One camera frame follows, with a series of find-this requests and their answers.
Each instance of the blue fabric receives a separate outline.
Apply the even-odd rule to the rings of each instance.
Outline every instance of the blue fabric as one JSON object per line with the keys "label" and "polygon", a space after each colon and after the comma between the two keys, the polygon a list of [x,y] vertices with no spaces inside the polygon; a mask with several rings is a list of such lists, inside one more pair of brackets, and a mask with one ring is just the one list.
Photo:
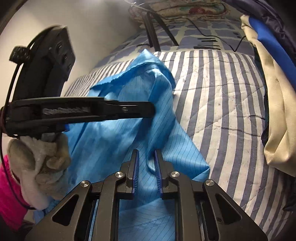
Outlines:
{"label": "blue fabric", "polygon": [[164,159],[172,162],[176,171],[197,181],[209,176],[208,164],[176,121],[172,96],[175,87],[170,71],[144,50],[125,72],[93,86],[89,96],[150,101],[155,105],[155,117],[71,124],[67,132],[72,157],[70,189],[82,180],[104,180],[129,161],[133,149],[139,150],[137,193],[134,200],[120,202],[119,240],[175,238],[174,202],[163,201],[157,190],[155,149],[162,150]]}
{"label": "blue fabric", "polygon": [[249,23],[257,32],[258,40],[264,45],[266,50],[281,67],[292,87],[296,90],[296,67],[289,55],[279,44],[271,30],[263,22],[254,17],[249,17]]}

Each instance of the gloved hand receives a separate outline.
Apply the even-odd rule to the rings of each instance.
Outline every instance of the gloved hand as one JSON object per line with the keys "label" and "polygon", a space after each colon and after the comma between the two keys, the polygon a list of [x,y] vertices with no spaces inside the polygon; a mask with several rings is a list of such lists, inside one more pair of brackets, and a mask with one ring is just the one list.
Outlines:
{"label": "gloved hand", "polygon": [[39,210],[48,207],[48,196],[59,200],[67,191],[67,136],[60,134],[55,142],[48,141],[46,134],[41,140],[20,137],[12,139],[7,148],[10,168],[20,180],[24,200]]}

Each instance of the striped bedding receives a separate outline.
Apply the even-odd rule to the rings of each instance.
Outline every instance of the striped bedding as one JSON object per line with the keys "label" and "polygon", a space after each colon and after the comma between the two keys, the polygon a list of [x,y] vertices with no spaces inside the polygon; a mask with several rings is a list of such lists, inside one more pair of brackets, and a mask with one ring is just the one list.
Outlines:
{"label": "striped bedding", "polygon": [[[154,55],[175,78],[176,118],[210,165],[210,178],[272,239],[289,217],[282,208],[292,180],[264,160],[264,86],[253,57],[218,50]],[[66,96],[86,96],[91,86],[131,62],[94,69]]]}

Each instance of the silver screw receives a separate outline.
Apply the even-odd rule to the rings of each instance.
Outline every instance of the silver screw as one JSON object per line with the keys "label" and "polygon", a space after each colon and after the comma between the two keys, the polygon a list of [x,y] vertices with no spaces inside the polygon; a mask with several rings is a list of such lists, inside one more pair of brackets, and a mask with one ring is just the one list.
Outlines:
{"label": "silver screw", "polygon": [[178,177],[178,176],[180,176],[180,173],[173,171],[173,172],[170,173],[170,175],[172,177]]}
{"label": "silver screw", "polygon": [[208,180],[205,181],[205,184],[207,186],[213,186],[215,184],[215,182],[213,180],[211,180],[211,179],[208,179]]}
{"label": "silver screw", "polygon": [[80,183],[80,186],[82,186],[83,188],[87,187],[89,185],[89,181],[82,181]]}
{"label": "silver screw", "polygon": [[121,177],[124,176],[124,173],[123,173],[123,172],[117,172],[117,173],[115,173],[115,176],[116,176],[117,178],[121,178]]}

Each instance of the yellow garment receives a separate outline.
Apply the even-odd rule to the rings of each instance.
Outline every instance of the yellow garment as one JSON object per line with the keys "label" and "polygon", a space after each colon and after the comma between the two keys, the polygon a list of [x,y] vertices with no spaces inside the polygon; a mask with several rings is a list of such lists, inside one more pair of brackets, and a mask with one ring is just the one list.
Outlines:
{"label": "yellow garment", "polygon": [[264,148],[266,162],[295,177],[296,93],[280,66],[258,41],[249,16],[243,15],[241,21],[248,41],[257,48],[266,79],[269,106],[269,137]]}

